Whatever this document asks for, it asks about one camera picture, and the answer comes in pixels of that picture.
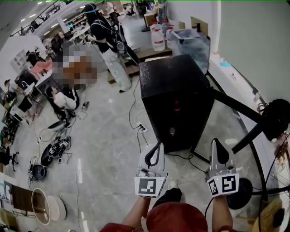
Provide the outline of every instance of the black speaker cabinet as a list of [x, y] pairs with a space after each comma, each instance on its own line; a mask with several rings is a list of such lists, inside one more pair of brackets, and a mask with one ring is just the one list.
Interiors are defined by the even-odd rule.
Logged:
[[214, 99], [209, 81], [190, 55], [140, 64], [141, 97], [164, 151], [195, 149]]

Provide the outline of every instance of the extension cord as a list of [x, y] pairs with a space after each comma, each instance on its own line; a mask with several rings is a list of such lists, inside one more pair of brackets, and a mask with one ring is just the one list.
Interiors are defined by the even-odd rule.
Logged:
[[148, 131], [147, 128], [145, 126], [143, 126], [143, 124], [140, 122], [137, 122], [137, 126], [139, 126], [144, 133], [146, 133]]

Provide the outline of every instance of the office chair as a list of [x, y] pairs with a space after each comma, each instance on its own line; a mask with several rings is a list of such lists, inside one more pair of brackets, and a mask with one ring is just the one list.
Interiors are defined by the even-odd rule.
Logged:
[[12, 169], [14, 170], [14, 163], [18, 164], [18, 162], [15, 161], [16, 155], [19, 154], [19, 152], [16, 152], [13, 154], [13, 156], [10, 156], [10, 148], [6, 148], [6, 152], [3, 148], [0, 148], [0, 163], [7, 166], [10, 163], [10, 160], [12, 160]]

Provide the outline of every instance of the wooden platform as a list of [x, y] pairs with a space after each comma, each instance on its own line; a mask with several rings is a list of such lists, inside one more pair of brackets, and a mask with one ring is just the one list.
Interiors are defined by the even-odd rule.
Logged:
[[[172, 56], [172, 50], [169, 48], [165, 48], [161, 52], [156, 52], [153, 50], [153, 48], [148, 48], [144, 50], [136, 50], [136, 55], [138, 56], [140, 62], [144, 62], [148, 58], [155, 58], [155, 57], [160, 57], [160, 56]], [[126, 72], [129, 77], [134, 77], [139, 75], [139, 67], [136, 65], [133, 65], [132, 61], [127, 61], [125, 63], [126, 65]], [[112, 74], [109, 72], [108, 75], [108, 82], [110, 84], [115, 83], [115, 79], [112, 76]]]

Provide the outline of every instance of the sneaker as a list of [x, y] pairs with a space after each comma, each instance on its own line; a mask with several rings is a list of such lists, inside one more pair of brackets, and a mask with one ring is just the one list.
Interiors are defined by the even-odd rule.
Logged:
[[175, 179], [171, 179], [168, 182], [168, 190], [173, 189], [173, 188], [177, 188], [178, 189], [178, 185]]

